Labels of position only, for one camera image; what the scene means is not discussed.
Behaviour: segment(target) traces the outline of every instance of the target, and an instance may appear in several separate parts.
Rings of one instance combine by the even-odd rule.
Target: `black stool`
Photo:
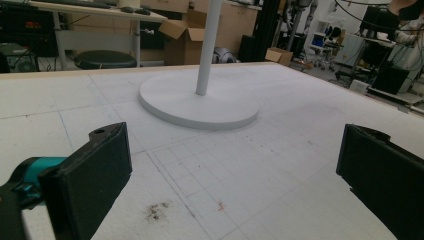
[[[75,56],[74,63],[77,67],[84,70],[132,68],[137,66],[137,61],[131,55],[109,50],[82,52]]]

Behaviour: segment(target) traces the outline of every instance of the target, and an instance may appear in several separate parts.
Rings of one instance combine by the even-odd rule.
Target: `monitor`
[[[398,16],[385,7],[369,6],[359,27],[361,35],[367,30],[366,37],[376,38],[377,32],[387,33],[389,40],[395,40],[395,31],[399,27]]]

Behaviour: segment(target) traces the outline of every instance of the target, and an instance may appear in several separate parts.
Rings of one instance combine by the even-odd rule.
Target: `round white base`
[[[140,87],[141,104],[164,121],[196,129],[228,130],[256,119],[259,103],[248,91],[210,79],[207,94],[199,96],[196,83],[197,75],[154,77]]]

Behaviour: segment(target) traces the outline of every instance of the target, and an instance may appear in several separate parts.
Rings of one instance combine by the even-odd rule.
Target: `stain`
[[[224,211],[225,205],[224,205],[224,203],[222,203],[221,200],[218,201],[218,206],[219,206],[218,211],[220,211],[220,212]]]
[[[166,202],[150,205],[147,209],[147,220],[156,222],[166,219],[165,210],[167,208],[169,208],[169,203]]]

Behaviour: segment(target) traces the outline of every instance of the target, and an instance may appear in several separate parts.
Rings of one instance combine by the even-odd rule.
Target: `white table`
[[[135,13],[124,13],[121,12],[121,10],[115,8],[100,9],[34,1],[29,1],[29,4],[33,7],[39,8],[40,10],[50,11],[53,13],[56,41],[62,70],[66,70],[65,50],[133,50],[135,55],[134,57],[137,60],[137,66],[140,66],[140,21],[162,22],[167,19],[166,17],[153,12],[150,16],[146,16]],[[89,15],[129,19],[134,22],[134,34],[117,35],[62,30],[61,24],[59,22],[59,12],[82,13]]]
[[[143,109],[140,84],[195,67],[0,74],[0,183],[32,156],[69,156],[101,126],[128,124],[133,174],[93,239],[395,239],[335,173],[344,125],[424,157],[424,119],[277,64],[214,65],[260,102],[231,131],[172,125]],[[167,203],[159,220],[148,208]],[[53,239],[45,207],[25,211]]]

